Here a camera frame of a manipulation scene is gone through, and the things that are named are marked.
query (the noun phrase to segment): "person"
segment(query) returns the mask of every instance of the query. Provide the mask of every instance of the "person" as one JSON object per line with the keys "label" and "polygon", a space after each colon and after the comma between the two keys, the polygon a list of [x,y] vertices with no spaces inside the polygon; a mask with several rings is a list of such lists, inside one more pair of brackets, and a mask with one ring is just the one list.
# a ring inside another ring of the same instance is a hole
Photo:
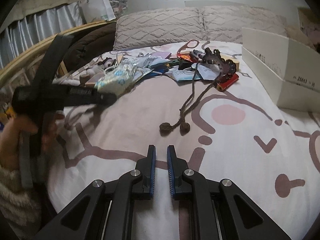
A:
{"label": "person", "polygon": [[[48,151],[57,136],[56,120],[62,114],[55,114],[42,136],[42,150]],[[20,239],[32,239],[41,226],[41,199],[33,188],[21,186],[19,172],[19,134],[26,131],[35,134],[38,127],[26,115],[11,118],[0,135],[0,210]]]}

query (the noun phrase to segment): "person's hand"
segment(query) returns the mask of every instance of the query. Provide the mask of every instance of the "person's hand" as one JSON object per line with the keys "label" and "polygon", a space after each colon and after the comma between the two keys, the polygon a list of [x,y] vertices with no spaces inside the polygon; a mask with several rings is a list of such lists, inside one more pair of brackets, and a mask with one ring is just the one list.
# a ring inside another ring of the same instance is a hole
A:
{"label": "person's hand", "polygon": [[[42,150],[47,151],[57,136],[56,120],[64,119],[63,114],[55,114],[48,126],[48,130],[42,136]],[[31,134],[38,132],[38,127],[26,115],[18,115],[11,118],[0,135],[0,164],[3,168],[14,171],[19,169],[19,134],[26,131]]]}

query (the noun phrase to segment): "pillowcase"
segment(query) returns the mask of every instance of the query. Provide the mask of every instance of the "pillowcase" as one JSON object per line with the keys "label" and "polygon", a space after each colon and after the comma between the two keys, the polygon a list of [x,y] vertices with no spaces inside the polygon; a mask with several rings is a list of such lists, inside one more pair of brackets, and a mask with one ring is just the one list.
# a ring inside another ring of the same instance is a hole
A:
{"label": "pillowcase", "polygon": [[160,46],[191,39],[204,40],[202,14],[197,8],[169,8],[122,16],[117,21],[113,50]]}
{"label": "pillowcase", "polygon": [[205,6],[202,8],[207,41],[242,43],[242,27],[286,35],[279,17],[264,8],[250,6]]}

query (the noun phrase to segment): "fuzzy sweater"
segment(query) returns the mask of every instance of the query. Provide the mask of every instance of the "fuzzy sweater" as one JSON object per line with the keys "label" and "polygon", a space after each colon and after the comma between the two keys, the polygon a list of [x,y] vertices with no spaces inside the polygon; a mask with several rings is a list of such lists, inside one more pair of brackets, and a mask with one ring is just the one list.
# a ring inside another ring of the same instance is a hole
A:
{"label": "fuzzy sweater", "polygon": [[41,224],[41,202],[34,190],[24,190],[20,172],[0,165],[0,210],[20,239],[32,239]]}

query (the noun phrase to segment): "plastic bag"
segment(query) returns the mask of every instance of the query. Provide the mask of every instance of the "plastic bag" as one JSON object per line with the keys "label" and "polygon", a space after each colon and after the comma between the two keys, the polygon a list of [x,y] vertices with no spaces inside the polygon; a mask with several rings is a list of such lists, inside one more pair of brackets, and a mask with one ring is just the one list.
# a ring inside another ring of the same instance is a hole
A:
{"label": "plastic bag", "polygon": [[114,93],[119,97],[132,84],[137,71],[137,60],[138,58],[124,59],[114,70],[105,73],[94,88],[100,93]]}
{"label": "plastic bag", "polygon": [[87,23],[116,18],[109,0],[79,0],[79,5]]}
{"label": "plastic bag", "polygon": [[220,74],[220,69],[213,64],[198,64],[198,72],[204,80],[215,80]]}
{"label": "plastic bag", "polygon": [[144,57],[139,57],[137,61],[138,68],[151,68],[152,65],[158,63],[167,62],[169,59],[162,58],[161,56],[153,56],[150,54],[145,55]]}
{"label": "plastic bag", "polygon": [[[178,70],[179,66],[176,66],[170,69],[167,73],[165,73],[168,77],[172,78],[175,81],[186,81],[192,80],[193,75],[195,74],[195,69],[193,68],[186,68],[184,70]],[[196,74],[195,80],[202,79],[202,77]]]}
{"label": "plastic bag", "polygon": [[134,74],[133,83],[139,81],[142,77],[152,72],[152,70],[152,68],[137,68],[137,71]]}

